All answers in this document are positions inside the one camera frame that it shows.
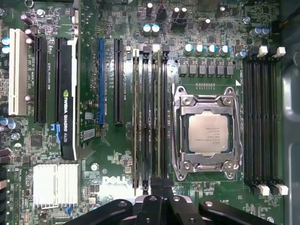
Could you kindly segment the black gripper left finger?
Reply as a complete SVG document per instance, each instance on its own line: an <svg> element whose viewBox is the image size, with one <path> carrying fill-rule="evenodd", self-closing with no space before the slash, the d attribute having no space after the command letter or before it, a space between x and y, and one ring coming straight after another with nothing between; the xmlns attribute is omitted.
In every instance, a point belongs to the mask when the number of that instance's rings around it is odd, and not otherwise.
<svg viewBox="0 0 300 225"><path fill-rule="evenodd" d="M160 225L163 211L162 178L151 179L151 194L131 203L117 199L67 222L68 225Z"/></svg>

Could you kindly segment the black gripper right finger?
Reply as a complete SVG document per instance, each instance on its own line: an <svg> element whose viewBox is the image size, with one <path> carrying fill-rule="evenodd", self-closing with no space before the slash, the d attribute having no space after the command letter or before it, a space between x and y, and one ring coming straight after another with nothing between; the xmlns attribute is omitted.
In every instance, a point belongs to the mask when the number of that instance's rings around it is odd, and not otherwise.
<svg viewBox="0 0 300 225"><path fill-rule="evenodd" d="M195 205L173 193L173 182L162 179L166 225L271 225L270 221L214 200Z"/></svg>

